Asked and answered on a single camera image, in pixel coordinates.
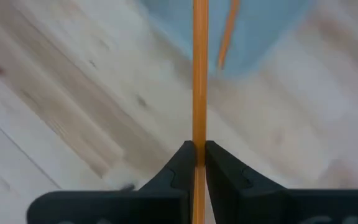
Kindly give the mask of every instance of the orange pencil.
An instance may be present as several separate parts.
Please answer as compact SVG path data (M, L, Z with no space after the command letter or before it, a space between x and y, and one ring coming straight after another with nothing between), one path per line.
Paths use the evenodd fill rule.
M197 150L193 223L204 224L208 0L193 0L193 142Z
M230 46L239 5L240 0L232 0L229 16L226 19L226 28L224 30L221 48L219 49L218 69L222 69L224 66L224 60L226 58L227 50Z

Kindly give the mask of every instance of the wood grain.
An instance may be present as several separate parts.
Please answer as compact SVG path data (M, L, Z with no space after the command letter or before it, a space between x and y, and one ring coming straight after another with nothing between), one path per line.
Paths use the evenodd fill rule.
M2 82L0 128L62 189L107 188L89 165Z
M45 7L59 7L56 4L58 3L51 2L49 6ZM65 6L67 4L65 1L61 4L62 10L68 7ZM34 17L31 12L23 8L21 9L21 11L18 11L10 1L0 1L0 23L2 26L16 37L16 40L21 43L23 48L31 53L31 56L42 62L50 71L49 77L70 94L70 97L81 109L83 109L119 147L125 149L124 156L132 166L138 167L139 170L148 173L154 173L159 170L170 157L169 154L166 153L166 146L158 142L153 135L139 126L133 120L131 114L122 110L115 101L117 98L106 94L106 92L96 84L94 77L86 76L86 74L79 69L84 68L82 62L79 67L77 67L76 64L78 64L78 61L75 60L74 62L76 64L74 64L67 55L62 54L61 51L66 50L67 46L62 45L56 38L50 35L47 35L47 37L51 37L50 39L45 38L39 32L39 29L44 29L42 29L42 24L38 23L37 17ZM25 12L27 17L22 15L22 11ZM92 44L98 44L98 47L100 47L101 43L103 43L102 40L97 43L93 42ZM94 73L100 70L100 68L97 68L99 65L94 64L95 61L94 59L87 59L85 71ZM145 102L140 94L134 93L131 97L131 100L137 107L134 110L149 110L148 103ZM112 162L114 162L113 158L111 161L108 161L109 164L112 164Z
M0 223L25 223L25 213L33 199L57 189L0 128Z
M3 80L99 175L120 158L121 148L85 114L49 74L0 28Z

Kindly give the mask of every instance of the light wood floor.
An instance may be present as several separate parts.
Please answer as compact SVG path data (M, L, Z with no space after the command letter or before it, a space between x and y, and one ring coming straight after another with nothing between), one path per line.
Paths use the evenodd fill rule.
M0 224L52 190L140 187L191 138L191 64L130 0L0 0L0 65ZM274 181L358 188L358 0L318 1L208 103L208 138Z

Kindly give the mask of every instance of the clamp jaw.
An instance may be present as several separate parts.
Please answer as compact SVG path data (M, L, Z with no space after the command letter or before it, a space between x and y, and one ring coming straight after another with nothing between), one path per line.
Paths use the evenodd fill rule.
M195 164L186 141L141 189L47 193L31 204L27 223L190 224ZM358 223L358 190L286 189L213 141L206 142L206 180L217 224Z

